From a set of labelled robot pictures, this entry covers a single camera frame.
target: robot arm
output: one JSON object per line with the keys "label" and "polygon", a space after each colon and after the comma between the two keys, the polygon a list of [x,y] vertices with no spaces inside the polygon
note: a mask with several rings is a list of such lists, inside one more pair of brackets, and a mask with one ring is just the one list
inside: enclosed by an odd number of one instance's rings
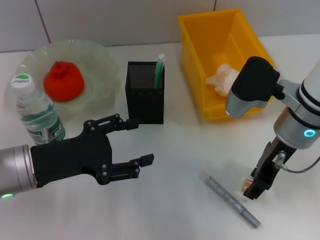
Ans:
{"label": "robot arm", "polygon": [[124,122],[119,114],[88,120],[80,135],[31,147],[16,146],[0,150],[0,197],[80,174],[93,176],[98,184],[138,178],[139,167],[153,163],[149,154],[123,163],[112,163],[112,148],[106,134],[139,127],[135,120]]}
{"label": "robot arm", "polygon": [[319,137],[320,61],[302,82],[280,80],[280,74],[261,57],[250,57],[228,94],[225,111],[233,118],[249,109],[264,108],[271,96],[287,107],[274,123],[276,137],[269,142],[256,168],[252,184],[243,195],[257,199],[268,190],[283,164],[297,149],[309,148]]}

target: marker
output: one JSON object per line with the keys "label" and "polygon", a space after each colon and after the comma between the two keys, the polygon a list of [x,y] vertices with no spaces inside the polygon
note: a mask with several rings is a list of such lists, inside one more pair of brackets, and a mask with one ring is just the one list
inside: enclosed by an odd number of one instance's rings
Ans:
{"label": "marker", "polygon": [[233,208],[242,218],[244,218],[254,228],[260,225],[260,222],[223,186],[221,186],[213,177],[202,173],[200,178],[205,184],[213,190],[220,198],[222,198],[231,208]]}
{"label": "marker", "polygon": [[165,60],[166,60],[166,55],[160,54],[158,62],[156,63],[155,66],[155,77],[154,77],[154,89],[160,88],[161,80],[162,80],[162,73],[164,71],[164,66],[165,66]]}

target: yellow plastic box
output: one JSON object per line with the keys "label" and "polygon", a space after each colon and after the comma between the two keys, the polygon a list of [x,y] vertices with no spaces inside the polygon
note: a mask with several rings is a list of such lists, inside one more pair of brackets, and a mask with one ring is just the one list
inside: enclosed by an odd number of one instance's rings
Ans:
{"label": "yellow plastic box", "polygon": [[[182,66],[196,104],[205,119],[226,119],[227,98],[207,85],[206,78],[222,64],[240,71],[251,56],[274,63],[240,9],[183,15],[178,20],[182,30]],[[253,108],[248,114],[259,111],[261,108]]]}

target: water bottle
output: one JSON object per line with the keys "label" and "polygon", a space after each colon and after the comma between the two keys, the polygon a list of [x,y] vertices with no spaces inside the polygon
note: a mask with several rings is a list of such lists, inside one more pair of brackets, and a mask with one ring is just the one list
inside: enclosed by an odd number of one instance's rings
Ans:
{"label": "water bottle", "polygon": [[17,110],[34,142],[45,144],[63,140],[66,131],[52,100],[36,88],[29,74],[18,74],[11,81],[17,95]]}

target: pen holder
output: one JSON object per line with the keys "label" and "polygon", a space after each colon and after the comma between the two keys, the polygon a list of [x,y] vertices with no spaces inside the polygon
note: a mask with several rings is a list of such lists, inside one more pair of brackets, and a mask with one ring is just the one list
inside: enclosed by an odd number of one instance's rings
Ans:
{"label": "pen holder", "polygon": [[140,124],[163,124],[165,101],[165,68],[159,88],[154,88],[156,61],[129,61],[125,94],[130,119]]}

